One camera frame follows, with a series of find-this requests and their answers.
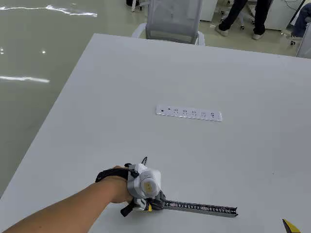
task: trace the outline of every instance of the gray floor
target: gray floor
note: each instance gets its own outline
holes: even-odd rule
[[[146,18],[125,0],[0,0],[0,13],[1,196],[92,35],[130,36]],[[254,41],[235,24],[221,37],[219,20],[200,24],[207,46],[295,55],[278,31]]]

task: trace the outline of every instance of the black wrist strap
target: black wrist strap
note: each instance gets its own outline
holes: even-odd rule
[[[102,179],[106,178],[107,176],[120,176],[127,180],[128,178],[128,169],[125,168],[112,168],[105,171],[101,171],[95,180],[95,183],[101,181]],[[121,214],[126,217],[135,207],[134,199],[129,203],[126,207],[121,209]]]
[[[106,178],[107,176],[120,176],[127,180],[128,177],[128,169],[125,168],[112,168],[105,171],[100,172],[95,180],[95,183],[101,181],[102,179]]]

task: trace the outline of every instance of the electrical outlet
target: electrical outlet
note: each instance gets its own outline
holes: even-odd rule
[[[169,105],[158,105],[156,107],[156,114],[171,117],[211,120],[218,122],[221,122],[223,120],[221,112],[197,108],[174,107]]]

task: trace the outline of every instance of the white sneaker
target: white sneaker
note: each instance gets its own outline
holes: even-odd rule
[[[229,29],[225,31],[220,30],[219,24],[215,27],[215,31],[218,32],[222,36],[228,36],[228,33],[229,33]]]
[[[260,38],[262,38],[262,36],[263,36],[263,34],[261,34],[261,35],[258,35],[258,34],[253,34],[253,36],[252,36],[252,38],[254,39],[254,40],[259,40]]]

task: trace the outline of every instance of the hand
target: hand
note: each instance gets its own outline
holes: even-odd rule
[[[111,200],[112,203],[122,203],[127,201],[130,203],[133,199],[131,194],[127,190],[127,180],[120,177],[120,176],[108,176],[104,178],[101,182],[108,183],[111,185],[112,192],[113,192],[113,198]]]

